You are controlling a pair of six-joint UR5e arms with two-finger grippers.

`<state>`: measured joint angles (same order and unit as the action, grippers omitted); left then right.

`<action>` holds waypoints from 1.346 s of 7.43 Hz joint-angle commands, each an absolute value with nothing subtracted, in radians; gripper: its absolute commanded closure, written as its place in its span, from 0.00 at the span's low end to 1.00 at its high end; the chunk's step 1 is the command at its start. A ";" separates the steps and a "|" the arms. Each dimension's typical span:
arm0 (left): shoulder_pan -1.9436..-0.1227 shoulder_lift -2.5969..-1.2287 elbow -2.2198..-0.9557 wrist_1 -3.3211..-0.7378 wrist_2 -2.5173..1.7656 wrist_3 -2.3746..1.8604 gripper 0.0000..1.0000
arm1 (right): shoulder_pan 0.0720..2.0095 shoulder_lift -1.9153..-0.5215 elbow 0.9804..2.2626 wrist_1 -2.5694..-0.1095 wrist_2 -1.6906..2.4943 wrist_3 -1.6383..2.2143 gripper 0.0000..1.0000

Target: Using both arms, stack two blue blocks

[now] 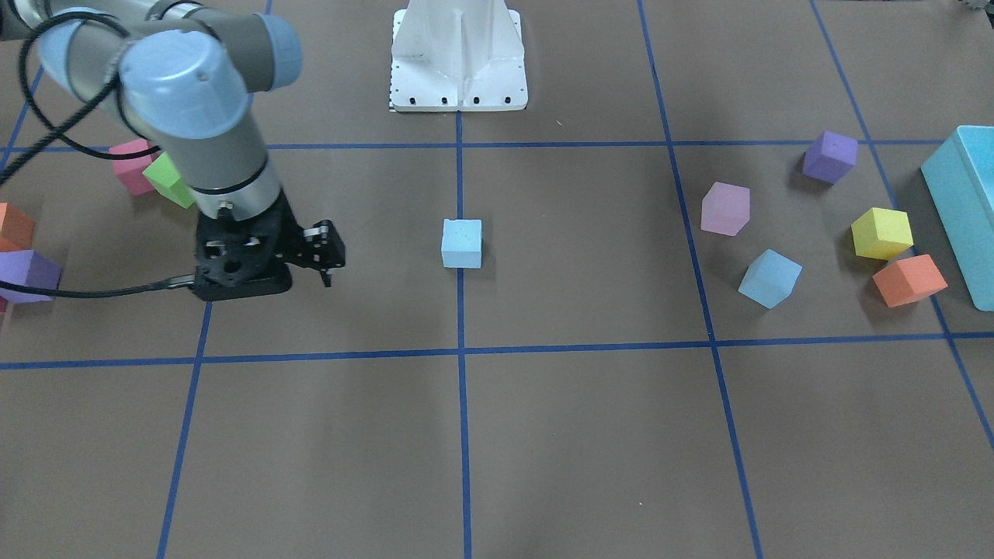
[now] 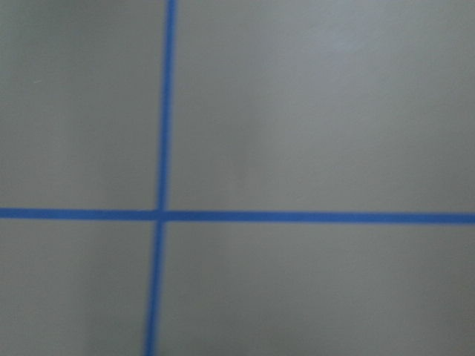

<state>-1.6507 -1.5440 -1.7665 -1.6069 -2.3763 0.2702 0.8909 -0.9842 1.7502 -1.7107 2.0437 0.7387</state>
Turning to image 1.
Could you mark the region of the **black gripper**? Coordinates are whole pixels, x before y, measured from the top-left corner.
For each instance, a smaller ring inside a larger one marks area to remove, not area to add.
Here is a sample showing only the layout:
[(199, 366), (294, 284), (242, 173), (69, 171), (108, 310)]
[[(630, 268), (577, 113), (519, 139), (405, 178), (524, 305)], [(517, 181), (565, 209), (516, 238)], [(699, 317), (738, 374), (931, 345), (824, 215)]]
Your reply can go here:
[(217, 203), (214, 218), (198, 218), (200, 273), (262, 273), (273, 264), (316, 270), (326, 289), (346, 265), (346, 246), (332, 220), (306, 227), (296, 222), (287, 195), (252, 218), (235, 219), (235, 203)]

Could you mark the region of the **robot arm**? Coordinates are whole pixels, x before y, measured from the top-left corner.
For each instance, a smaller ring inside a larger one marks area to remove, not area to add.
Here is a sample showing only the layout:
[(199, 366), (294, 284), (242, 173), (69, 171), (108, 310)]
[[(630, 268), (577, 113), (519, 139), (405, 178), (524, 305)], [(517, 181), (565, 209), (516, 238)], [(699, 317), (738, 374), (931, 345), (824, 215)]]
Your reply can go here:
[(332, 286), (345, 245), (330, 220), (299, 225), (251, 111), (255, 93), (301, 74), (288, 21), (196, 1), (4, 1), (2, 39), (20, 43), (20, 91), (47, 130), (3, 182), (54, 142), (99, 156), (68, 132), (102, 109), (149, 141), (149, 155), (170, 158), (199, 210), (191, 275), (107, 291), (4, 289), (77, 300), (188, 289), (237, 300), (288, 291), (291, 266)]

